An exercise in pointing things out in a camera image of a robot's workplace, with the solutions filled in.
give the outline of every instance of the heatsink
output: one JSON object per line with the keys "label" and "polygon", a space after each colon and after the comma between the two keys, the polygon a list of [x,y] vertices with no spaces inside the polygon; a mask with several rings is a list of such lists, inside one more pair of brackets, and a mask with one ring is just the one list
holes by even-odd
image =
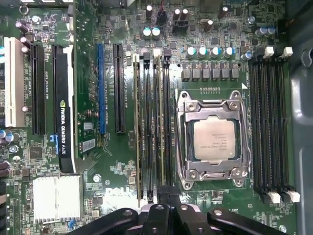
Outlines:
{"label": "heatsink", "polygon": [[83,213],[82,185],[79,175],[34,180],[34,223],[80,220]]}

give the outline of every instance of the pcie slot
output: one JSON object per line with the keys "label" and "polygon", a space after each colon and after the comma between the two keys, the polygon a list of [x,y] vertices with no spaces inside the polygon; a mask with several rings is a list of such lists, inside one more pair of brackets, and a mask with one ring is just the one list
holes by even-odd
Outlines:
{"label": "pcie slot", "polygon": [[163,102],[164,102],[164,149],[166,166],[166,183],[172,185],[172,132],[171,132],[171,97],[170,97],[170,72],[169,61],[164,60],[163,64]]}
{"label": "pcie slot", "polygon": [[101,44],[97,44],[98,62],[98,95],[99,95],[99,124],[100,134],[106,132],[105,125],[105,89],[104,89],[104,49]]}
{"label": "pcie slot", "polygon": [[32,71],[32,130],[33,134],[45,134],[45,55],[40,45],[31,45]]}
{"label": "pcie slot", "polygon": [[16,38],[4,38],[5,126],[24,127],[24,54]]}
{"label": "pcie slot", "polygon": [[123,70],[123,46],[113,44],[115,132],[125,133],[125,91]]}

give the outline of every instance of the pci slot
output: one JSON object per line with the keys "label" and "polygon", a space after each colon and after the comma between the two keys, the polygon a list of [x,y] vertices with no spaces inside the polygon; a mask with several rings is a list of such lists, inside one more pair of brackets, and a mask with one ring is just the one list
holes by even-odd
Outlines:
{"label": "pci slot", "polygon": [[32,129],[33,134],[45,134],[45,54],[40,45],[31,45]]}
{"label": "pci slot", "polygon": [[254,190],[264,202],[299,197],[289,182],[286,62],[274,57],[249,62]]}
{"label": "pci slot", "polygon": [[4,38],[5,126],[24,127],[24,54],[16,38]]}
{"label": "pci slot", "polygon": [[98,95],[99,95],[99,125],[100,134],[106,132],[105,124],[105,88],[104,88],[104,48],[97,44],[97,62],[98,62]]}
{"label": "pci slot", "polygon": [[113,44],[115,132],[125,133],[125,85],[123,70],[123,46]]}

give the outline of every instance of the black pcie slot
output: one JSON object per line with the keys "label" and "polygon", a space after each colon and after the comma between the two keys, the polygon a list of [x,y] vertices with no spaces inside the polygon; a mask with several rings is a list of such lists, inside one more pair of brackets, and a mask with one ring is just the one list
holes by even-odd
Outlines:
{"label": "black pcie slot", "polygon": [[33,134],[45,134],[45,55],[40,45],[31,45],[32,71],[32,130]]}
{"label": "black pcie slot", "polygon": [[114,62],[114,105],[115,105],[115,132],[125,133],[125,85],[123,69],[123,47],[113,44]]}
{"label": "black pcie slot", "polygon": [[164,61],[163,65],[163,101],[164,101],[164,149],[166,165],[166,183],[172,185],[172,132],[171,132],[171,97],[170,97],[170,72],[169,62]]}

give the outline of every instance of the microchip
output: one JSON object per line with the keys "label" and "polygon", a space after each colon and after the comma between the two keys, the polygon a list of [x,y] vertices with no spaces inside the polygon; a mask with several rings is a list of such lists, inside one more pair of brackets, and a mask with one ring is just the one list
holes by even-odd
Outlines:
{"label": "microchip", "polygon": [[211,164],[235,157],[235,123],[214,116],[195,122],[193,147],[196,159]]}
{"label": "microchip", "polygon": [[163,42],[162,41],[157,41],[156,42],[156,47],[163,47]]}
{"label": "microchip", "polygon": [[43,153],[41,147],[30,147],[29,156],[31,159],[41,159],[43,158]]}
{"label": "microchip", "polygon": [[200,69],[192,70],[192,81],[197,82],[200,79]]}
{"label": "microchip", "polygon": [[212,69],[211,78],[212,81],[217,81],[220,78],[220,69]]}
{"label": "microchip", "polygon": [[49,30],[49,25],[43,24],[43,31],[48,31]]}
{"label": "microchip", "polygon": [[240,53],[245,54],[248,51],[247,47],[240,47]]}
{"label": "microchip", "polygon": [[170,42],[170,49],[177,49],[177,43],[176,42]]}
{"label": "microchip", "polygon": [[138,47],[145,47],[145,41],[138,41]]}
{"label": "microchip", "polygon": [[218,38],[212,38],[211,44],[216,45],[219,43],[219,39]]}
{"label": "microchip", "polygon": [[259,44],[259,42],[258,42],[257,39],[252,39],[252,40],[251,40],[251,44],[252,44],[253,46],[256,46],[256,45]]}
{"label": "microchip", "polygon": [[237,29],[236,23],[230,23],[230,30],[236,30],[236,29]]}
{"label": "microchip", "polygon": [[196,26],[194,24],[190,25],[189,31],[196,31]]}

